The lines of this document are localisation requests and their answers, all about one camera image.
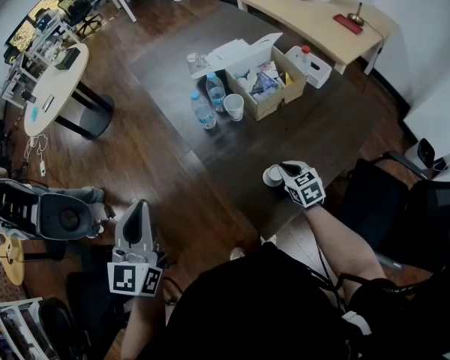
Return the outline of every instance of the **chair armrest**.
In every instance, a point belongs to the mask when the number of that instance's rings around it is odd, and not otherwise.
[[[428,177],[422,172],[420,168],[418,168],[414,163],[412,163],[410,160],[408,160],[405,156],[402,154],[399,154],[397,152],[389,151],[382,154],[382,156],[378,157],[375,160],[372,160],[372,164],[377,164],[380,161],[384,160],[393,160],[397,161],[401,165],[403,165],[405,168],[407,168],[409,171],[415,173],[420,179],[422,180],[428,180]]]

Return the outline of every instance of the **clear plastic cup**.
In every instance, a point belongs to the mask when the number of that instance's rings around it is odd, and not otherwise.
[[[244,102],[243,97],[239,94],[233,93],[226,96],[223,106],[228,114],[232,116],[234,122],[239,122],[243,119]]]

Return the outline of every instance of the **round table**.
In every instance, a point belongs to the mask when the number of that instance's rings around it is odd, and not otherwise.
[[[25,263],[22,241],[6,237],[0,245],[0,261],[3,269],[13,285],[22,285],[25,276]]]
[[[69,49],[77,48],[80,54],[67,70],[58,70],[50,65],[41,75],[33,92],[35,102],[27,103],[24,127],[30,137],[42,134],[56,121],[60,125],[76,132],[86,139],[99,137],[108,127],[113,117],[113,100],[110,96],[99,96],[88,86],[80,82],[89,59],[89,49],[85,44],[76,44]],[[45,111],[45,103],[53,97],[52,103]],[[60,116],[70,97],[81,103],[83,111],[79,125]]]

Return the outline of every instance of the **baseboard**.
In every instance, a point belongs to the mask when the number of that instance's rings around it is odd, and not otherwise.
[[[364,70],[368,65],[368,61],[362,57],[358,59],[358,63]],[[373,68],[372,71],[370,72],[370,75],[373,76],[373,78],[376,79],[376,81],[378,81],[383,86],[383,88],[385,88],[387,92],[395,99],[395,103],[397,104],[398,109],[398,120],[397,120],[398,126],[405,134],[405,137],[412,144],[416,144],[419,140],[415,137],[413,132],[410,130],[410,128],[408,128],[407,124],[405,124],[404,121],[405,116],[410,111],[410,105],[407,103],[404,97],[394,88],[394,86],[390,84],[385,77],[382,76],[382,74],[378,70]]]

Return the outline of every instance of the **dark floor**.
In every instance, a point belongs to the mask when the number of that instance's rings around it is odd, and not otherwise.
[[[91,52],[84,80],[97,92],[114,97],[114,119],[107,131],[92,142],[53,124],[43,154],[46,178],[40,177],[37,156],[31,157],[28,171],[30,179],[46,182],[50,187],[104,188],[118,217],[133,201],[147,199],[156,214],[163,246],[171,261],[178,262],[169,270],[169,276],[182,288],[200,272],[228,260],[234,246],[253,247],[258,236],[208,179],[197,157],[139,84],[130,66],[161,39],[200,20],[219,4],[222,3],[216,0],[135,0],[130,8],[136,23],[123,10],[117,15],[113,4],[103,6],[104,25],[85,41]],[[357,62],[346,69],[345,76],[360,89],[367,83]],[[382,122],[357,158],[375,158],[388,150],[403,152],[410,144],[398,127],[393,97],[374,78],[370,78],[364,93],[379,103]],[[19,113],[10,107],[7,123],[12,124]],[[67,117],[76,120],[79,114],[73,104],[67,106]],[[13,162],[22,157],[27,139],[20,122],[13,135]],[[391,166],[390,172],[413,183],[405,169]],[[338,179],[328,187],[328,207],[332,211],[340,203],[345,185]],[[286,228],[300,228],[303,222],[299,217]],[[109,230],[113,226],[93,242],[111,243],[113,234]],[[39,241],[25,243],[28,252],[41,249]],[[75,257],[61,262],[29,262],[25,267],[25,285],[32,297],[55,296],[65,300],[65,278],[78,270],[80,261]],[[408,268],[390,275],[404,284],[424,274]],[[117,358],[118,348],[117,344],[111,349],[110,358]]]

